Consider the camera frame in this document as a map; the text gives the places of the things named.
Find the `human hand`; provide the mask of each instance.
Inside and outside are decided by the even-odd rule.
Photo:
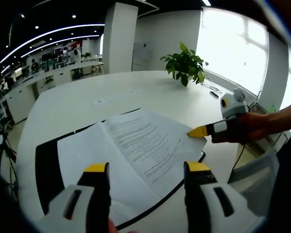
[[[242,139],[249,141],[260,140],[270,134],[270,127],[266,115],[257,113],[245,113],[240,115],[233,125],[235,131],[224,134],[214,135],[213,143],[234,142],[242,143]]]
[[[116,229],[115,225],[113,224],[113,222],[109,219],[108,222],[108,226],[109,226],[109,232],[108,233],[118,233],[118,230]]]

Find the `led strip light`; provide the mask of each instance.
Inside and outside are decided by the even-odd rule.
[[[56,44],[56,43],[60,43],[60,42],[66,41],[66,40],[80,39],[80,38],[85,38],[85,37],[97,37],[97,36],[99,36],[99,35],[84,35],[84,36],[77,36],[77,37],[72,37],[72,38],[68,38],[68,39],[64,39],[64,40],[58,40],[58,41],[55,41],[55,42],[49,43],[49,44],[47,44],[47,45],[43,45],[43,46],[41,46],[41,47],[38,47],[38,48],[36,48],[36,49],[34,49],[34,50],[31,50],[30,52],[28,52],[28,53],[22,55],[21,58],[23,58],[23,57],[25,57],[25,56],[31,54],[32,52],[35,52],[35,51],[37,51],[37,50],[40,50],[40,49],[42,49],[42,48],[44,48],[44,47],[46,47],[46,46],[53,45],[53,44]]]
[[[4,68],[3,71],[1,71],[1,74],[3,74],[8,68],[10,68],[10,65],[8,65],[6,68]]]
[[[14,52],[16,52],[17,50],[19,50],[21,47],[33,42],[34,40],[36,39],[39,39],[45,35],[49,35],[49,34],[52,34],[52,33],[55,33],[55,32],[59,32],[59,31],[62,31],[62,30],[67,30],[67,29],[72,29],[72,28],[81,28],[81,27],[93,27],[93,26],[105,26],[104,23],[102,24],[84,24],[84,25],[76,25],[76,26],[70,26],[70,27],[65,27],[65,28],[59,28],[59,29],[56,29],[56,30],[53,30],[53,31],[50,31],[48,33],[44,33],[42,35],[39,35],[35,38],[32,38],[31,40],[25,42],[24,44],[21,44],[20,46],[18,46],[16,49],[14,49],[13,51],[11,51],[8,55],[6,55],[1,61],[0,63],[4,62],[9,56],[11,56]]]

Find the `computer monitor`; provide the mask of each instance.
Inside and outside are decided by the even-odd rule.
[[[52,52],[48,52],[48,53],[42,55],[42,61],[47,61],[47,60],[53,59],[53,58],[54,58],[54,55]]]

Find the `gray chair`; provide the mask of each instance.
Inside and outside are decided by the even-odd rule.
[[[269,151],[232,171],[228,183],[248,201],[248,208],[258,216],[266,216],[277,177],[279,162]]]

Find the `hand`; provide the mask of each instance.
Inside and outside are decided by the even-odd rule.
[[[236,120],[235,127],[241,127],[244,132],[241,132],[249,141],[260,140],[270,134],[270,127],[268,124],[267,115],[261,115],[257,113],[245,113],[239,116]],[[214,136],[212,137],[213,143],[221,142],[235,142],[240,143],[241,137],[237,134],[230,133],[225,136]]]
[[[108,225],[109,225],[109,232],[108,233],[118,233],[118,230],[116,229],[115,225],[113,224],[113,222],[110,219],[109,219]]]

